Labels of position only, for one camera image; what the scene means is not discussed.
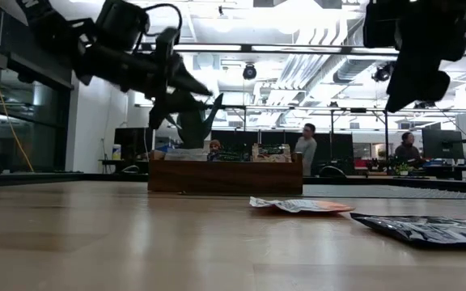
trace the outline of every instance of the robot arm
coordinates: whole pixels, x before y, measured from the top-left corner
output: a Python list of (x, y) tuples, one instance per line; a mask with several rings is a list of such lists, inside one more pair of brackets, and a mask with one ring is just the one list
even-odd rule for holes
[(372, 0), (364, 46), (400, 51), (387, 89), (388, 111), (415, 100), (439, 101), (451, 81), (438, 70), (442, 60), (458, 61), (466, 50), (466, 0)]
[[(137, 52), (142, 36), (150, 28), (146, 12), (155, 6), (141, 8), (123, 0), (106, 0), (95, 23), (92, 19), (68, 21), (53, 9), (49, 0), (15, 1), (26, 15), (39, 45), (54, 55), (67, 56), (82, 83), (87, 85), (96, 76), (117, 84), (123, 92), (132, 89), (144, 93), (146, 98), (155, 97), (155, 110), (149, 120), (153, 129), (169, 113), (201, 107), (195, 100), (186, 100), (184, 108), (179, 104), (172, 106), (167, 102), (171, 98), (168, 86), (211, 95), (186, 70), (182, 57), (173, 52), (179, 42), (180, 26), (168, 27), (159, 33), (153, 52)], [(171, 4), (157, 6), (171, 6), (180, 16)]]

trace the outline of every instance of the wooden tabletop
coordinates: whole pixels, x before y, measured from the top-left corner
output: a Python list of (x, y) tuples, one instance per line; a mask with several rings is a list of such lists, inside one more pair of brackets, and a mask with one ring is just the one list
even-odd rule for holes
[[(466, 217), (466, 200), (328, 199)], [(419, 251), (346, 214), (259, 212), (248, 197), (145, 183), (0, 188), (0, 290), (466, 290), (466, 251)]]

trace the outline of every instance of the wooden box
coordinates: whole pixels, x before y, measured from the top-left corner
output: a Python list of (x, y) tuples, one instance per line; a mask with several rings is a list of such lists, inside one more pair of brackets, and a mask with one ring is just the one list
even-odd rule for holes
[(148, 190), (183, 193), (303, 193), (301, 155), (295, 162), (151, 160)]

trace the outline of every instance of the ceiling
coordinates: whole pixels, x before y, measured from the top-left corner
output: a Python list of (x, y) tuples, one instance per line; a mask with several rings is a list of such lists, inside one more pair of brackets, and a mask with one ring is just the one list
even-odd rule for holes
[[(104, 0), (50, 0), (67, 19), (91, 17), (96, 19)], [(183, 15), (181, 43), (186, 44), (311, 44), (362, 46), (362, 22), (368, 0), (342, 1), (341, 9), (324, 9), (314, 0), (176, 0), (131, 1), (139, 6), (170, 2), (178, 6)], [(19, 8), (2, 3), (15, 17), (21, 17)], [(176, 14), (169, 8), (149, 12), (150, 32), (159, 32), (166, 26), (176, 25)], [(387, 83), (375, 83), (371, 75), (377, 65), (390, 61), (390, 57), (321, 56), (257, 53), (185, 53), (184, 62), (200, 81), (216, 93), (230, 97), (231, 103), (247, 105), (292, 105), (325, 107), (338, 102), (343, 107), (380, 107), (387, 100)], [(242, 73), (246, 64), (257, 70), (254, 80), (246, 81)], [(451, 89), (441, 108), (466, 108), (466, 57), (456, 63), (444, 62), (441, 70), (449, 73)], [(316, 111), (300, 113), (249, 112), (249, 125), (260, 127), (296, 127), (313, 121), (328, 123)], [(434, 115), (433, 118), (444, 118)], [(227, 119), (238, 121), (235, 112)], [(353, 117), (342, 116), (343, 120)]]

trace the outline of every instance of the white wall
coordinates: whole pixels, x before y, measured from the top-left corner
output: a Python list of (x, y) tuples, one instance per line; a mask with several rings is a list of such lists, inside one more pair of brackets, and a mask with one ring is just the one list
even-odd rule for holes
[(127, 111), (127, 127), (130, 128), (141, 128), (146, 127), (149, 124), (149, 112), (152, 108), (144, 107), (138, 108), (134, 104), (139, 103), (139, 101), (145, 100), (143, 94), (139, 94), (135, 91), (127, 92), (128, 96), (128, 111)]
[(74, 80), (66, 151), (66, 169), (100, 173), (99, 159), (111, 158), (115, 128), (125, 126), (128, 95), (100, 78), (89, 86)]
[[(397, 146), (399, 146), (402, 143), (402, 134), (403, 132), (395, 132), (395, 133), (389, 133), (388, 135), (388, 140), (389, 144), (392, 144), (392, 150), (395, 150)], [(420, 134), (414, 133), (415, 136), (417, 136), (417, 141), (415, 142), (416, 147), (420, 147)], [(352, 140), (354, 143), (384, 143), (386, 142), (386, 135), (384, 132), (353, 132), (352, 134)]]

